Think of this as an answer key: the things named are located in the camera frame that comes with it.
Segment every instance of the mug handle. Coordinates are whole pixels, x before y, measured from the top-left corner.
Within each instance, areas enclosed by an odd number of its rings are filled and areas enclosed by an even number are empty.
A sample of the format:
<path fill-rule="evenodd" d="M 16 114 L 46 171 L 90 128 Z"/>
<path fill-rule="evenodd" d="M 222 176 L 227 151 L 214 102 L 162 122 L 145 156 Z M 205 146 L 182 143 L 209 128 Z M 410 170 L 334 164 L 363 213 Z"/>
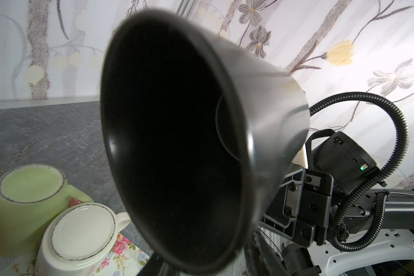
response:
<path fill-rule="evenodd" d="M 67 185 L 67 193 L 70 197 L 74 197 L 83 203 L 93 202 L 94 200 L 90 196 L 86 195 L 82 191 L 78 190 L 72 185 Z"/>
<path fill-rule="evenodd" d="M 120 232 L 122 229 L 125 229 L 126 226 L 130 223 L 130 216 L 127 212 L 116 214 L 116 218 L 118 219 L 118 232 Z"/>

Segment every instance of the green mug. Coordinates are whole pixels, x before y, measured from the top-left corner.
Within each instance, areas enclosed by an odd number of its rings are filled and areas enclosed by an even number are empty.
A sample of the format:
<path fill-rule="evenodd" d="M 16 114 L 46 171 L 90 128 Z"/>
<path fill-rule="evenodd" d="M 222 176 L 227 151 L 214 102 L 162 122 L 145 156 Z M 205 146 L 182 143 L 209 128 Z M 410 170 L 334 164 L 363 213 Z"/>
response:
<path fill-rule="evenodd" d="M 38 250 L 51 221 L 67 209 L 71 197 L 93 200 L 69 185 L 62 171 L 30 164 L 0 178 L 0 257 Z"/>

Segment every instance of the upside-down mug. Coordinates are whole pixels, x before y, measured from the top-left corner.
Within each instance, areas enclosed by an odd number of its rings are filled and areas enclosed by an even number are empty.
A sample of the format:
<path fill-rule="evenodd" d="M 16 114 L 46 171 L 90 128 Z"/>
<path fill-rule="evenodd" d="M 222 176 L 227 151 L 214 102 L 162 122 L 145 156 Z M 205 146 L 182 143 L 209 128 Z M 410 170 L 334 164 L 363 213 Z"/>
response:
<path fill-rule="evenodd" d="M 56 217 L 43 235 L 35 263 L 37 276 L 88 276 L 106 258 L 118 232 L 130 223 L 99 203 L 73 206 Z"/>
<path fill-rule="evenodd" d="M 93 200 L 69 185 L 62 171 L 30 164 L 0 178 L 0 256 L 37 250 L 51 221 L 67 209 L 71 197 Z"/>

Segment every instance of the metal bracket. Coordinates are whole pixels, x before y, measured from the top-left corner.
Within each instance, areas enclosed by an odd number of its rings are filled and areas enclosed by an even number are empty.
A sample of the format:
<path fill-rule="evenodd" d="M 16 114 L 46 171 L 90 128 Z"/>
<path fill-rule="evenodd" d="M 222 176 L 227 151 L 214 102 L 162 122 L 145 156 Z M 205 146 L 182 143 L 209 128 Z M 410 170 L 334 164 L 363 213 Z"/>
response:
<path fill-rule="evenodd" d="M 333 183 L 329 174 L 292 165 L 259 225 L 303 247 L 323 244 Z"/>
<path fill-rule="evenodd" d="M 350 235 L 347 242 L 362 237 L 366 231 Z M 409 230 L 381 229 L 376 240 L 356 252 L 341 252 L 329 242 L 318 246 L 313 242 L 308 252 L 320 276 L 334 276 L 345 271 L 394 260 L 414 260 L 414 234 Z"/>
<path fill-rule="evenodd" d="M 373 205 L 376 201 L 376 193 L 379 191 L 381 190 L 367 191 L 354 203 L 354 207 L 350 208 L 344 219 L 348 232 L 357 233 L 370 228 L 373 220 Z M 390 196 L 386 202 L 382 227 L 414 230 L 414 188 L 388 191 Z"/>

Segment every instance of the gray marble countertop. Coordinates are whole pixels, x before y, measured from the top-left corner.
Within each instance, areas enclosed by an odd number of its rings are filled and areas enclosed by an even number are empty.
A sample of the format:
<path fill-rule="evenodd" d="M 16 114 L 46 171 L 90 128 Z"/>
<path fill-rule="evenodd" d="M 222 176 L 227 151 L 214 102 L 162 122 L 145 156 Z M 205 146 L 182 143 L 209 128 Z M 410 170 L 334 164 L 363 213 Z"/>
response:
<path fill-rule="evenodd" d="M 61 169 L 69 183 L 115 213 L 125 211 L 116 190 L 100 124 L 99 102 L 0 110 L 0 177 L 21 165 L 44 163 Z M 121 232 L 141 250 L 153 250 L 135 225 Z M 220 275 L 242 275 L 243 251 Z"/>

